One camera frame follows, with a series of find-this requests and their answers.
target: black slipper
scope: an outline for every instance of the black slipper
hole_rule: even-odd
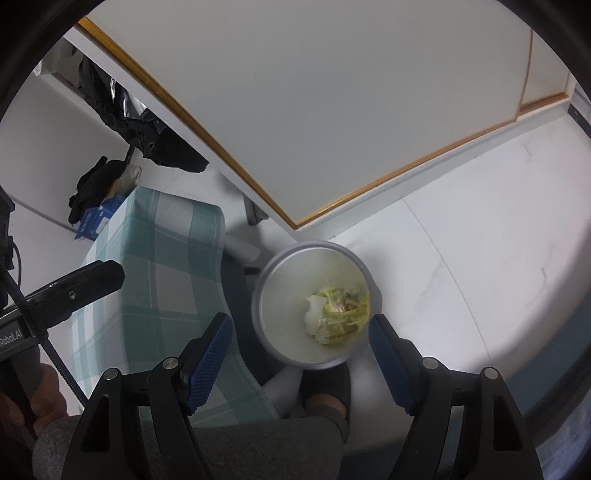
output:
[[[333,420],[341,432],[343,443],[346,442],[349,436],[351,411],[351,376],[346,363],[326,370],[304,370],[300,384],[300,396],[304,406],[308,398],[319,393],[331,395],[340,400],[347,411],[345,418],[343,419],[338,410],[329,406],[309,408],[307,416],[321,416]]]

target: gray pants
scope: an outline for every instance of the gray pants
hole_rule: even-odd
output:
[[[79,417],[52,423],[37,440],[33,472],[38,480],[59,480]],[[154,480],[167,480],[151,423],[142,423]],[[216,479],[336,480],[342,436],[324,417],[196,429],[195,435]]]

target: human hand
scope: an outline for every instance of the human hand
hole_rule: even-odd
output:
[[[57,372],[49,365],[41,364],[41,382],[31,396],[31,410],[37,416],[33,424],[37,435],[52,421],[67,417],[66,399],[60,393]],[[0,420],[16,426],[25,424],[20,408],[3,393],[0,393]]]

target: green and white checkered cloth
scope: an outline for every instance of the green and white checkered cloth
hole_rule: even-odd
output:
[[[125,282],[118,292],[72,315],[70,367],[90,395],[111,367],[124,374],[153,369],[180,354],[217,312],[229,313],[220,266],[225,224],[219,207],[137,188],[113,215],[85,264],[115,260]],[[194,426],[277,418],[248,371],[236,336]]]

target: gray rim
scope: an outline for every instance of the gray rim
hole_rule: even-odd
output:
[[[357,255],[355,255],[351,250],[348,250],[347,248],[342,247],[341,245],[334,244],[332,242],[326,242],[324,240],[311,240],[307,242],[300,242],[294,245],[290,245],[289,247],[283,249],[270,260],[270,262],[265,266],[265,268],[263,268],[261,274],[259,275],[259,278],[256,281],[255,290],[252,295],[251,313],[252,323],[254,324],[257,337],[259,338],[265,349],[269,353],[271,353],[275,358],[287,365],[294,365],[295,367],[300,367],[307,370],[321,370],[325,368],[335,367],[336,365],[339,365],[347,361],[351,356],[360,352],[364,347],[366,347],[369,344],[369,338],[367,335],[368,325],[364,327],[363,332],[359,336],[358,340],[353,344],[353,346],[349,349],[348,352],[343,353],[333,358],[332,360],[328,360],[326,362],[307,363],[287,358],[271,344],[271,342],[267,339],[265,333],[262,330],[260,312],[262,288],[263,285],[267,282],[270,273],[275,269],[277,265],[279,265],[283,260],[285,260],[294,252],[307,250],[312,247],[334,250],[342,253],[347,258],[349,258],[359,268],[359,270],[363,274],[363,277],[365,278],[365,281],[368,284],[370,318],[381,311],[382,305],[379,289],[375,284],[374,279],[371,276],[371,273],[369,273],[369,270],[367,269],[365,264],[359,259],[359,257],[357,257]]]

